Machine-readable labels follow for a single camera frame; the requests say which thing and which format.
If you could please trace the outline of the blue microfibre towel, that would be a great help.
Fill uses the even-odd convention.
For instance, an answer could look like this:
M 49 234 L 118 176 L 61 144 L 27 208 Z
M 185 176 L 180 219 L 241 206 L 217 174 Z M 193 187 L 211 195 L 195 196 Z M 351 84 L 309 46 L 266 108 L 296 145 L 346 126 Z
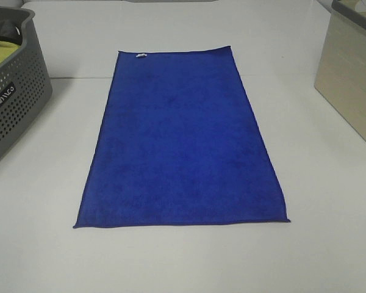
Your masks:
M 76 228 L 288 222 L 230 46 L 118 53 Z

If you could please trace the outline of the grey perforated plastic basket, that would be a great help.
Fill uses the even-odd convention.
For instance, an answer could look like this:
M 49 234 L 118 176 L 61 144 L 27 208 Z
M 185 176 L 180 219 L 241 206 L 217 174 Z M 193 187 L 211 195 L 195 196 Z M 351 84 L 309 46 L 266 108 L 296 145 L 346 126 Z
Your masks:
M 37 118 L 52 85 L 29 9 L 0 7 L 0 21 L 20 30 L 22 44 L 0 63 L 0 160 Z

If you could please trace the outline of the beige storage box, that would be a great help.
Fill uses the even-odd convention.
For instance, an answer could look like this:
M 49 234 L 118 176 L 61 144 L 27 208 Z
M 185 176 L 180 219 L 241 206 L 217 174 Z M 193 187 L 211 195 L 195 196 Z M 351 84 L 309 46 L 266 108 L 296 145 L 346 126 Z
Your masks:
M 333 1 L 314 87 L 366 141 L 366 1 Z

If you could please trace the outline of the black cloth in basket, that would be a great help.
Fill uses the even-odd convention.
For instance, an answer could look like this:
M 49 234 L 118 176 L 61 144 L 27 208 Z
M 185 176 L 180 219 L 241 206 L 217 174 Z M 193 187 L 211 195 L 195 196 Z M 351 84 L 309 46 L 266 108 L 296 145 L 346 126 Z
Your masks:
M 13 21 L 0 21 L 0 41 L 21 45 L 23 38 L 20 30 Z

